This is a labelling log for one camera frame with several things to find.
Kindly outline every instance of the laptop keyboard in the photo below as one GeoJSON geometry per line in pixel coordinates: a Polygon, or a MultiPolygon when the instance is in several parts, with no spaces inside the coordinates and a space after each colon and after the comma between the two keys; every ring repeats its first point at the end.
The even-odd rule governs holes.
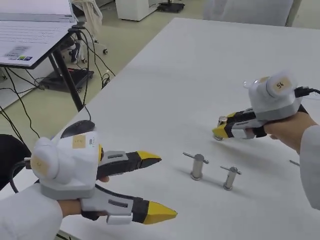
{"type": "Polygon", "coordinates": [[[61,32],[59,27],[0,25],[0,42],[48,44],[56,34],[61,32]]]}

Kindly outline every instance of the metal cylinder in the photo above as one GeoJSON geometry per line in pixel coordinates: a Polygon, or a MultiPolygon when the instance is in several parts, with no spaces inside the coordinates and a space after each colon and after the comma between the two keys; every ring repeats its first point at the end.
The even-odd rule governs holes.
{"type": "Polygon", "coordinates": [[[226,178],[225,183],[223,184],[223,188],[227,191],[232,190],[233,183],[236,178],[236,175],[238,174],[238,169],[236,167],[230,167],[228,177],[226,178]]]}
{"type": "MultiPolygon", "coordinates": [[[[220,125],[222,124],[226,124],[227,123],[227,120],[228,118],[226,116],[220,116],[219,117],[219,120],[218,120],[218,124],[217,124],[217,127],[219,127],[220,125]]],[[[221,136],[217,136],[217,135],[213,135],[214,139],[217,140],[217,141],[222,141],[224,140],[223,137],[221,136]]]]}
{"type": "Polygon", "coordinates": [[[192,172],[190,176],[193,180],[200,180],[202,178],[202,168],[204,166],[205,157],[201,154],[196,154],[194,156],[192,172]]]}

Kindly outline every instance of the white cabinet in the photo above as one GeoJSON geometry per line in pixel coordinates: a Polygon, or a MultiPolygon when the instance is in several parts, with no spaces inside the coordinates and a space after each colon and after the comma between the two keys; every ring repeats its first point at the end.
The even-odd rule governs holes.
{"type": "Polygon", "coordinates": [[[115,0],[116,11],[119,19],[140,21],[157,10],[151,6],[149,0],[115,0]]]}

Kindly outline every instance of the laptop sticker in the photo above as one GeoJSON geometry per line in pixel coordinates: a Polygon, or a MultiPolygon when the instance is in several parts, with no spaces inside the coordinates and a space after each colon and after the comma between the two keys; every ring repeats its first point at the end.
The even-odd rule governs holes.
{"type": "Polygon", "coordinates": [[[23,54],[30,48],[30,46],[15,46],[10,52],[4,55],[5,58],[10,60],[18,60],[20,57],[23,57],[23,54]]]}

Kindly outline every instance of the laptop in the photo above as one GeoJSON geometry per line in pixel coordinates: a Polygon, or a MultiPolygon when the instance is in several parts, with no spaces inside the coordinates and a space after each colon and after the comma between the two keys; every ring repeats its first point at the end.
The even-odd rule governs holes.
{"type": "Polygon", "coordinates": [[[0,65],[32,67],[75,24],[70,0],[0,0],[0,65]]]}

